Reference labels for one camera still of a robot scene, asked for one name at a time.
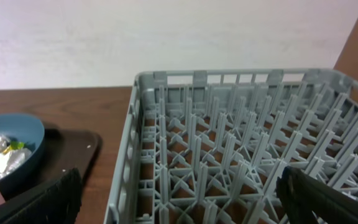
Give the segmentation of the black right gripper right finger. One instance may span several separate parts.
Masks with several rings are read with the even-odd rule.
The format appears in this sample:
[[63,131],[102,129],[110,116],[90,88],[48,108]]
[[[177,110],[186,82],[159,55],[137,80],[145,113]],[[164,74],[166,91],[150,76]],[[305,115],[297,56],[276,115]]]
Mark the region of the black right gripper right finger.
[[302,170],[287,166],[276,181],[277,197],[291,224],[326,223],[358,224],[358,202],[306,175]]

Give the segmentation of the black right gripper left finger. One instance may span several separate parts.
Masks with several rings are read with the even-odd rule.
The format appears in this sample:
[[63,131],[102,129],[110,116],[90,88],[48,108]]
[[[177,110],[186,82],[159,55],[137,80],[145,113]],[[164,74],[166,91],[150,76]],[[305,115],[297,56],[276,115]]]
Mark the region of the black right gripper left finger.
[[82,178],[73,168],[0,205],[0,223],[74,223],[81,208]]

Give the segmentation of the yellow green snack wrapper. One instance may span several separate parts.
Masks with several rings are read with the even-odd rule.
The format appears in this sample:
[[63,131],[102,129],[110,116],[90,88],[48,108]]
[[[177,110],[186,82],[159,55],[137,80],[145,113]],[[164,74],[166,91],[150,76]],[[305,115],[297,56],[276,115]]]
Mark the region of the yellow green snack wrapper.
[[11,141],[8,145],[8,147],[2,152],[3,154],[7,154],[10,151],[15,151],[19,149],[23,149],[25,146],[24,142],[20,141]]

